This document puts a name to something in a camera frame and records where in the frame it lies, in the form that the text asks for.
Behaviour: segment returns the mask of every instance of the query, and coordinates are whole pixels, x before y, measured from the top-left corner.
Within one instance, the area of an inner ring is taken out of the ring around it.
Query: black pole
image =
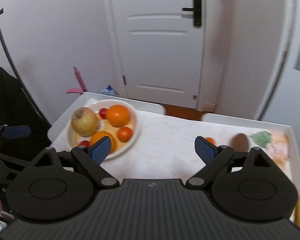
[[[0,15],[3,14],[3,8],[0,10]],[[8,51],[8,48],[6,46],[6,43],[4,42],[4,39],[3,39],[3,36],[2,36],[2,32],[1,32],[1,29],[0,29],[0,42],[2,44],[2,47],[3,47],[3,50],[6,54],[6,57],[10,63],[10,66],[14,72],[14,74],[16,75],[17,79],[20,81],[21,83],[21,86],[22,86],[22,91],[23,93],[26,95],[28,101],[30,102],[30,104],[32,105],[32,107],[34,108],[34,110],[36,111],[36,113],[40,116],[41,119],[43,119],[45,122],[49,123],[48,120],[45,118],[45,116],[43,115],[43,113],[41,112],[41,110],[39,109],[39,107],[37,106],[37,104],[34,102],[33,98],[31,97],[29,91],[27,90],[25,84],[23,83],[13,61],[12,61],[12,58],[9,54],[9,51]]]

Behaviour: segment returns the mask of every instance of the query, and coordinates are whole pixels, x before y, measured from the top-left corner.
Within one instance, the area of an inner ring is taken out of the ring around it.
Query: wooden floor
[[[166,115],[188,119],[188,120],[195,120],[195,121],[200,121],[201,116],[203,114],[209,113],[209,112],[200,112],[195,109],[185,108],[180,106],[163,105],[163,107],[166,109]]]

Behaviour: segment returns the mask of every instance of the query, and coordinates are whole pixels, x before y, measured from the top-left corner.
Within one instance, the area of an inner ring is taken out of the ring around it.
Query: orange fruit
[[[106,119],[113,126],[124,126],[130,120],[130,112],[125,106],[113,105],[106,112]]]
[[[205,139],[206,139],[208,142],[212,143],[214,146],[216,146],[216,141],[215,141],[213,138],[211,138],[211,137],[205,137]]]
[[[106,131],[100,131],[100,132],[95,132],[94,134],[92,134],[91,138],[90,138],[90,145],[93,145],[95,142],[97,142],[98,140],[100,140],[103,136],[109,136],[110,140],[111,140],[111,151],[110,153],[113,153],[117,147],[117,141],[115,140],[115,138],[112,136],[111,133],[108,133]]]
[[[121,142],[127,142],[130,140],[133,131],[130,127],[121,127],[117,132],[117,137]]]

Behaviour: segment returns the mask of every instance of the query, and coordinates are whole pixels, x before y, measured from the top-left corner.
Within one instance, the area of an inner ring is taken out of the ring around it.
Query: green leaf print
[[[250,137],[261,148],[266,148],[272,142],[272,134],[267,131],[254,133]]]

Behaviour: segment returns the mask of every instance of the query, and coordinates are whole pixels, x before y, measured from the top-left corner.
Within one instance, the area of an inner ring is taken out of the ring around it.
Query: blue gripper pad
[[[202,136],[198,136],[194,141],[194,150],[200,159],[207,165],[218,154],[218,147],[208,142]]]
[[[31,134],[31,128],[27,125],[5,127],[1,136],[5,139],[15,139],[28,137]]]
[[[91,145],[88,155],[97,164],[101,164],[111,151],[111,140],[108,136],[103,136],[100,140]]]

